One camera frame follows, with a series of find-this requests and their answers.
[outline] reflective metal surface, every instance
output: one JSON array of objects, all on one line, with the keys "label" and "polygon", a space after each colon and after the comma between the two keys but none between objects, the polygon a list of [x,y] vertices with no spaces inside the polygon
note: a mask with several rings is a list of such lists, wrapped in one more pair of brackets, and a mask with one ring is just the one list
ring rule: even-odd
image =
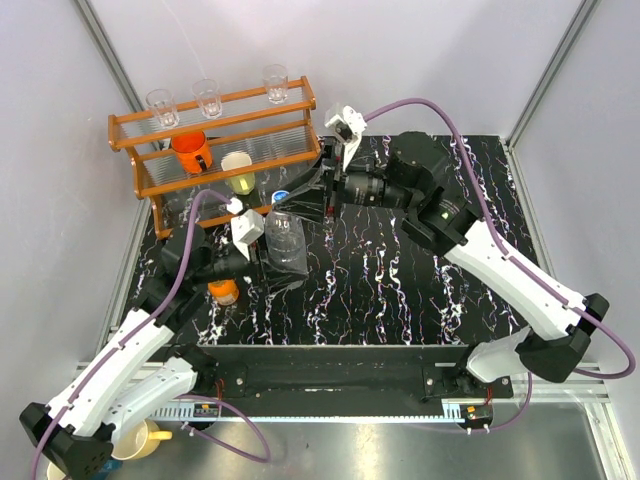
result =
[{"label": "reflective metal surface", "polygon": [[[497,421],[515,412],[499,405]],[[150,457],[125,462],[109,480],[139,479],[604,479],[587,417],[577,405],[533,405],[504,432],[467,437],[393,424],[260,424],[271,465],[252,463],[175,427]],[[252,453],[260,444],[242,424],[208,430]]]}]

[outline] orange mug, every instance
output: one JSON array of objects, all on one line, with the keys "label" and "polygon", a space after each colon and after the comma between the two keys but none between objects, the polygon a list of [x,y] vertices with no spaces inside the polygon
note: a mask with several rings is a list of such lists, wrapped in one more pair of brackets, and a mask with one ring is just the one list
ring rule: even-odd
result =
[{"label": "orange mug", "polygon": [[171,139],[171,148],[189,173],[202,173],[213,164],[211,150],[204,132],[177,135]]}]

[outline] blue cap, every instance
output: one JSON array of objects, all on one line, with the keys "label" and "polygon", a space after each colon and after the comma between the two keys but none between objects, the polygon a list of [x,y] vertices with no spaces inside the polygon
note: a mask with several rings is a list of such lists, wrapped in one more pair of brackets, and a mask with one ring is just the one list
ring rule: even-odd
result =
[{"label": "blue cap", "polygon": [[273,195],[271,195],[271,203],[276,203],[277,201],[282,200],[287,195],[289,195],[289,192],[287,192],[286,190],[277,190],[273,192]]}]

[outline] shot glass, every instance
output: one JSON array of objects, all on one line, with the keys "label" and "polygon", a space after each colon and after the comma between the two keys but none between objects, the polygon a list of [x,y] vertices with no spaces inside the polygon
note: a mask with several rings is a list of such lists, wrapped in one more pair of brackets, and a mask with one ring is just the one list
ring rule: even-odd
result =
[{"label": "shot glass", "polygon": [[147,95],[147,105],[162,128],[173,128],[178,125],[178,109],[169,90],[159,88]]},{"label": "shot glass", "polygon": [[289,77],[282,65],[268,65],[262,70],[262,81],[271,103],[284,103],[287,99]]},{"label": "shot glass", "polygon": [[193,96],[200,105],[200,111],[206,118],[218,118],[222,115],[222,101],[218,90],[218,83],[210,78],[204,78],[191,87]]}]

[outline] marble surface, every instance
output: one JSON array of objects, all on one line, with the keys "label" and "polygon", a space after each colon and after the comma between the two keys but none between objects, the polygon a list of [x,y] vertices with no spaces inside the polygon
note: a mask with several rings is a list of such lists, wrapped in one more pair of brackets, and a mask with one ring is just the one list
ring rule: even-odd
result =
[{"label": "marble surface", "polygon": [[[472,196],[470,182],[448,137],[448,184]],[[365,137],[357,159],[383,165],[392,137]],[[476,173],[501,234],[535,261],[513,177],[498,137],[465,138]],[[260,196],[304,170],[296,165],[262,172]],[[186,195],[193,197],[193,192]],[[187,218],[186,214],[178,215]],[[216,344],[460,344],[506,336],[525,325],[501,298],[471,274],[430,255],[400,229],[402,212],[348,206],[335,231],[306,226],[309,279],[298,289],[266,295],[255,282],[238,282],[239,301],[206,304],[173,343]],[[228,225],[213,229],[214,243],[230,239]],[[149,220],[128,304],[154,274],[161,243]]]}]

